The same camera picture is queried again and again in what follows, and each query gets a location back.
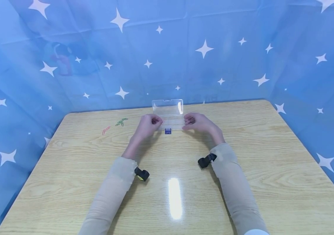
blue curtain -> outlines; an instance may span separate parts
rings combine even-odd
[[[267,99],[334,183],[334,0],[0,0],[0,223],[66,114],[157,99]]]

wood grain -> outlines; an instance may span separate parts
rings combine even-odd
[[[0,235],[77,234],[102,180],[151,108],[68,114],[0,227]],[[218,124],[238,156],[271,234],[334,234],[334,185],[267,101],[186,105]],[[122,118],[124,126],[115,126]],[[103,129],[110,126],[104,135]],[[109,234],[234,234],[219,182],[197,160],[204,135],[161,132],[139,150],[135,180]],[[168,181],[180,184],[171,217]]]

sleeve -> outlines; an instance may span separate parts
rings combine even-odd
[[[224,200],[238,235],[268,235],[249,183],[232,148],[227,143],[222,143],[210,152],[216,155],[212,167],[219,178]]]
[[[134,180],[134,160],[119,157],[100,186],[78,235],[106,235]]]

transparent plastic case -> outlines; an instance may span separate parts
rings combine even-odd
[[[185,124],[182,99],[152,101],[152,112],[164,120],[158,131],[164,131],[164,129],[169,128],[172,131],[181,130]]]

paper clip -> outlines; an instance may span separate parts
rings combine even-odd
[[[108,129],[110,129],[110,126],[108,126],[107,128],[105,128],[105,129],[103,130],[102,135],[104,135],[104,134],[105,134],[105,131],[107,131]]]
[[[120,121],[117,122],[117,124],[115,126],[118,126],[121,124],[121,126],[124,126],[124,120],[127,120],[127,118],[123,118]]]

